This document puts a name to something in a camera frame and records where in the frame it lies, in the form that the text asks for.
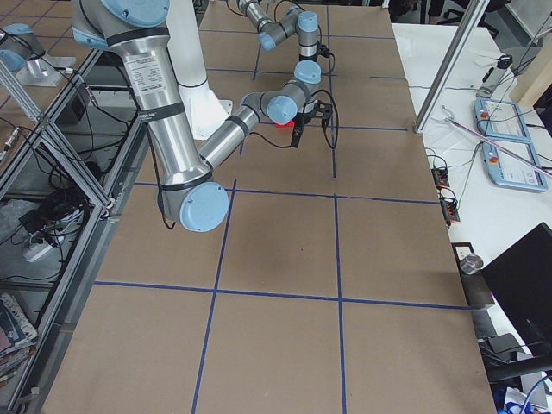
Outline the second robot base beyond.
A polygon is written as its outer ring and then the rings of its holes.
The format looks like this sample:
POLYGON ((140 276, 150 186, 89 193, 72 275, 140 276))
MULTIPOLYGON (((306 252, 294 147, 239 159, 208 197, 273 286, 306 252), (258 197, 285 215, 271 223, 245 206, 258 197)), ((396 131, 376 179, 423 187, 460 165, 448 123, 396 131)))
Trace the second robot base beyond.
POLYGON ((54 87, 76 58, 50 55, 29 25, 14 23, 1 28, 1 62, 22 85, 54 87))

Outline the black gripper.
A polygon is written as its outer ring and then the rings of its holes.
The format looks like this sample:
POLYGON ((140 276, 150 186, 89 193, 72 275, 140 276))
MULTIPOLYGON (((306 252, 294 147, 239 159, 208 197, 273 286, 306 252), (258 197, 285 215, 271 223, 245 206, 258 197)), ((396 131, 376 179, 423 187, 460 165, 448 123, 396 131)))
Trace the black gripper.
POLYGON ((315 102, 306 103, 298 110, 298 113, 294 117, 294 128, 292 131, 292 139, 290 143, 291 147, 298 148, 303 135, 303 127, 311 121, 315 112, 315 102))

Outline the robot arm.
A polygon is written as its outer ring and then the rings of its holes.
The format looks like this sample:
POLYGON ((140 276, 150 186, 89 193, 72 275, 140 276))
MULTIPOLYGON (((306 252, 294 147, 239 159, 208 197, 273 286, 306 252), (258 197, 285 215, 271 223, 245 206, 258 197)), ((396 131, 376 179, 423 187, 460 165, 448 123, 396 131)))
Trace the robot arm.
POLYGON ((261 47, 270 52, 288 38, 298 37, 298 58, 316 61, 320 41, 318 39, 318 15, 297 5, 288 9, 285 16, 276 21, 268 16, 259 1, 237 1, 238 10, 255 26, 261 47))
POLYGON ((296 35, 299 60, 277 91, 247 94, 228 113, 210 89, 194 8, 189 1, 75 1, 76 42, 118 55, 132 85, 138 117, 153 135, 160 164, 162 216, 186 229, 207 232, 229 210, 229 197, 213 172, 264 121, 284 125, 314 106, 321 81, 317 63, 317 15, 292 7, 274 21, 256 1, 238 9, 271 51, 296 35))

